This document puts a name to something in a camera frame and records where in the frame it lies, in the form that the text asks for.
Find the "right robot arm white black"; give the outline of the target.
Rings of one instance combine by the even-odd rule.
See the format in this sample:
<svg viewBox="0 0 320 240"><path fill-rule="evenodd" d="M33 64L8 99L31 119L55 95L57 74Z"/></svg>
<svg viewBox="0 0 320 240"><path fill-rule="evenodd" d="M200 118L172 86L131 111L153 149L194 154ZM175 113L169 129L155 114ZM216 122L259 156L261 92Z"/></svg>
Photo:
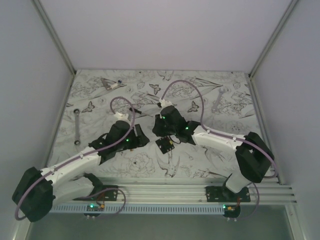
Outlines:
<svg viewBox="0 0 320 240"><path fill-rule="evenodd" d="M230 134L206 127L201 121L187 121L172 105L155 115L152 132L157 137L175 136L185 144L214 148L235 154L239 170L231 173L221 190L226 202L234 202L240 191L250 183L267 178L270 167L276 168L275 157L262 138L255 132L247 135Z"/></svg>

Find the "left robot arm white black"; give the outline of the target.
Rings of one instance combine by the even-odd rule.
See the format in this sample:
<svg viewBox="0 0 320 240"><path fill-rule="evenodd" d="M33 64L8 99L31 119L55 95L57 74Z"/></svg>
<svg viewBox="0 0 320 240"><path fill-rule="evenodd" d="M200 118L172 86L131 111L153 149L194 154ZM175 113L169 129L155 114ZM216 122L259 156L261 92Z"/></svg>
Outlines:
<svg viewBox="0 0 320 240"><path fill-rule="evenodd" d="M104 185L93 170L114 158L116 153L144 147L149 141L139 124L118 120L108 133L89 143L75 156L43 169L30 167L12 195L16 204L15 219L28 219L33 223L60 204L87 198L98 200Z"/></svg>

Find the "black fuse box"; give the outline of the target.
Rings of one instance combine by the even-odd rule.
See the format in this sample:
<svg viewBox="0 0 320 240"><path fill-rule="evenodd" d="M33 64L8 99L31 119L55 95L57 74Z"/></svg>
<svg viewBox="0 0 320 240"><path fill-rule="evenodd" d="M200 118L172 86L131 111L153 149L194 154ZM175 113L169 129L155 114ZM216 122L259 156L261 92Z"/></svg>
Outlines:
<svg viewBox="0 0 320 240"><path fill-rule="evenodd" d="M171 139L168 136L155 141L162 154L166 154L175 148L173 141L171 141L172 145L169 145L169 141L171 141Z"/></svg>

